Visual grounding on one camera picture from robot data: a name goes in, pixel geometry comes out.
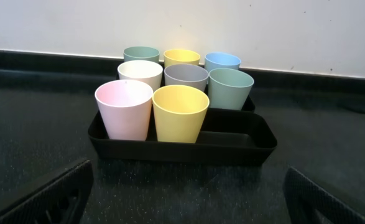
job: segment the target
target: white wall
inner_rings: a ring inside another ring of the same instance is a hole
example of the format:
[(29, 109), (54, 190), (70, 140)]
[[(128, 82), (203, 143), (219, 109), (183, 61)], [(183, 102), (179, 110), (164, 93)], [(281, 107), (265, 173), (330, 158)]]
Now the white wall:
[(365, 77), (365, 0), (0, 0), (0, 49), (122, 57), (133, 45)]

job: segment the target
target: black countertop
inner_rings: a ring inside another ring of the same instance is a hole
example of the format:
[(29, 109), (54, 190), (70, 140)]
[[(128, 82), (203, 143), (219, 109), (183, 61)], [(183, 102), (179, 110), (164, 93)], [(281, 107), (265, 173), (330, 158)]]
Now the black countertop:
[(79, 157), (95, 182), (81, 223), (290, 223), (288, 166), (365, 203), (365, 95), (254, 88), (278, 139), (262, 167), (98, 159), (87, 129), (112, 77), (0, 71), (0, 195)]

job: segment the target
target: pastel colored cup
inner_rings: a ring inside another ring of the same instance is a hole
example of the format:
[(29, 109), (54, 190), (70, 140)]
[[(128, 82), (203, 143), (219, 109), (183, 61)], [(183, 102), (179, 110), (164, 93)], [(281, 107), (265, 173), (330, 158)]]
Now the pastel colored cup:
[(199, 65), (200, 54), (185, 49), (172, 49), (164, 52), (164, 67), (180, 63)]
[(164, 69), (165, 85), (186, 85), (201, 91), (206, 88), (208, 72), (202, 67), (176, 64)]
[(155, 62), (132, 60), (120, 64), (118, 73), (121, 80), (138, 80), (156, 91), (162, 81), (163, 67)]
[(216, 68), (210, 72), (208, 97), (210, 108), (241, 110), (254, 79), (239, 70)]
[(95, 91), (99, 111), (110, 139), (145, 141), (153, 89), (136, 80), (116, 80)]
[(169, 85), (159, 88), (152, 101), (158, 141), (196, 142), (210, 103), (207, 95), (194, 87)]
[(129, 47), (124, 49), (124, 61), (148, 60), (158, 63), (160, 52), (152, 47)]
[(205, 69), (210, 72), (216, 68), (232, 68), (239, 69), (241, 60), (237, 56), (215, 52), (207, 54), (205, 57)]

